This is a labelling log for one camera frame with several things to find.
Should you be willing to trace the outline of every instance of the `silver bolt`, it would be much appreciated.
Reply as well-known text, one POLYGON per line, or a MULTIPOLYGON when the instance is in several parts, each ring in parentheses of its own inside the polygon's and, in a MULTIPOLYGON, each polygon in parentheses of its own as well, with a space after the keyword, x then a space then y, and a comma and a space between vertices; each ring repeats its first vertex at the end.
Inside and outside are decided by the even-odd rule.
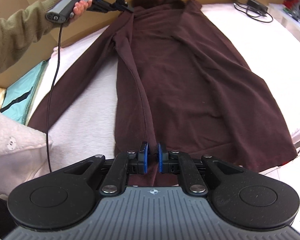
POLYGON ((104 187, 102 187, 102 191, 104 193, 114 193, 117 192, 117 187, 115 185, 105 185, 104 187))
POLYGON ((193 193, 202 193, 202 192, 205 192, 206 187, 203 186, 203 185, 198 185, 198 184, 196 184, 196 185, 192 185, 192 186, 190 187, 190 190, 191 190, 193 193))

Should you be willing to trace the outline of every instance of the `gray plastic object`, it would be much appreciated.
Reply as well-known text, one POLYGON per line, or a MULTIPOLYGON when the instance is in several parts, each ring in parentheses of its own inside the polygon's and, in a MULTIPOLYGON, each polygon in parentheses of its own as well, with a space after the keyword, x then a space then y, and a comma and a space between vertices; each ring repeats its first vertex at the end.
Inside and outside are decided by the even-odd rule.
POLYGON ((18 227, 5 240, 300 240, 291 227, 248 231, 220 219, 201 197, 181 187, 127 187, 103 198, 90 217, 72 228, 36 232, 18 227))

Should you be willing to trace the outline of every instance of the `dark red garment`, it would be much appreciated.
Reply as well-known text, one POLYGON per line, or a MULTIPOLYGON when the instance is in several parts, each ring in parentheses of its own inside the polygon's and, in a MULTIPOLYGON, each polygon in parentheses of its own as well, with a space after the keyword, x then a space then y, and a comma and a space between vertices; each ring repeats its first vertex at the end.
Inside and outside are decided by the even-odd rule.
MULTIPOLYGON (((146 176, 134 185, 173 185, 157 173, 156 144, 211 154, 263 171, 297 154, 276 101, 233 44, 200 11, 195 0, 164 0, 124 12, 56 84, 49 126, 83 92, 104 58, 119 56, 115 122, 117 151, 151 147, 146 176)), ((29 126, 45 131, 47 96, 29 126)))

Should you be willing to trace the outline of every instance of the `fuzzy green sweater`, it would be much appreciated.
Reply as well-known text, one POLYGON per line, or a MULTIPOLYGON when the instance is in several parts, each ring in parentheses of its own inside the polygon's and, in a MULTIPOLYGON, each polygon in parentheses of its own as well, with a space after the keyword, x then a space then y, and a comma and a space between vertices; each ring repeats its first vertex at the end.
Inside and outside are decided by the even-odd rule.
POLYGON ((59 1, 37 1, 7 20, 0 19, 0 73, 15 64, 32 42, 58 27, 47 21, 45 14, 59 1))

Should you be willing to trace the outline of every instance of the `power adapter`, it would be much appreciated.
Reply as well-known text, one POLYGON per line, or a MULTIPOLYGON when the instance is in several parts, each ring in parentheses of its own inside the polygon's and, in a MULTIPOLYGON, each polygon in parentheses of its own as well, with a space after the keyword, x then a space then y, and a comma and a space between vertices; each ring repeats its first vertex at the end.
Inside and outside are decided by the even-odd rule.
POLYGON ((254 8, 256 11, 258 11, 262 16, 266 16, 268 7, 264 4, 256 1, 256 0, 248 0, 247 5, 251 8, 254 8))

